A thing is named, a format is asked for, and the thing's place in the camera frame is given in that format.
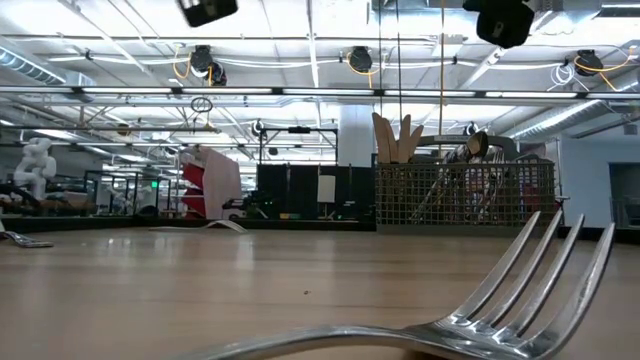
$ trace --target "fork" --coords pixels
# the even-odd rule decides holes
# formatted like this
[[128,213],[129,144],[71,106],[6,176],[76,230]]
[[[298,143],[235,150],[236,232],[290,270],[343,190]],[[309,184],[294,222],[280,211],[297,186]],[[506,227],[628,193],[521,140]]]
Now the fork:
[[451,314],[427,324],[404,329],[370,326],[324,326],[270,338],[232,343],[179,359],[267,359],[307,350],[336,346],[387,346],[448,359],[548,359],[571,339],[584,318],[609,259],[615,224],[602,234],[578,286],[555,317],[537,334],[523,335],[553,291],[584,223],[581,215],[560,251],[513,320],[497,327],[518,301],[554,237],[562,212],[558,211],[533,255],[507,292],[485,315],[473,318],[487,305],[529,240],[540,212],[533,214],[506,253],[471,296]]

